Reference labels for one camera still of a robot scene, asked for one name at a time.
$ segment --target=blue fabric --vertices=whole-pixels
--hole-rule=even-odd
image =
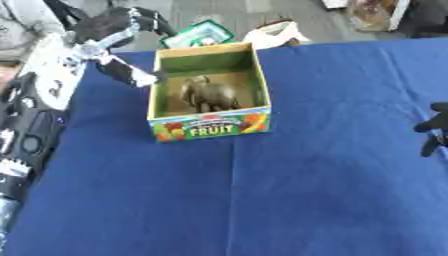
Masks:
[[[272,132],[168,144],[147,91],[90,69],[9,255],[447,255],[446,154],[412,131],[448,101],[447,44],[260,51]]]

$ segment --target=elephant figurine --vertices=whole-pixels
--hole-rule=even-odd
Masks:
[[[210,112],[240,109],[235,90],[225,84],[211,83],[207,76],[188,78],[182,85],[181,98],[196,108],[197,113],[203,113],[203,104],[209,106]]]

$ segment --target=robotic hand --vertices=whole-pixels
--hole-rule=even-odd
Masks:
[[[441,129],[442,135],[429,135],[422,149],[422,156],[429,157],[439,146],[448,147],[448,102],[431,104],[431,109],[439,112],[431,120],[420,123],[414,127],[416,132],[428,132],[433,129]]]
[[[162,79],[160,73],[148,74],[109,52],[142,30],[174,34],[157,12],[115,8],[80,22],[64,37],[50,35],[0,93],[0,255],[28,188],[57,146],[87,62],[97,62],[104,74],[132,86]]]

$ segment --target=green box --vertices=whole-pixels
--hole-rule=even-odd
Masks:
[[[164,84],[152,87],[148,122],[158,141],[267,132],[271,100],[256,51],[250,43],[159,50],[155,71],[168,73]],[[239,109],[197,113],[181,100],[185,80],[205,75],[236,92]]]

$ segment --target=box label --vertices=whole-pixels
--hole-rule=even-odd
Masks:
[[[205,114],[200,119],[170,120],[152,126],[159,141],[176,141],[266,132],[269,122],[270,114],[259,112],[235,116]]]

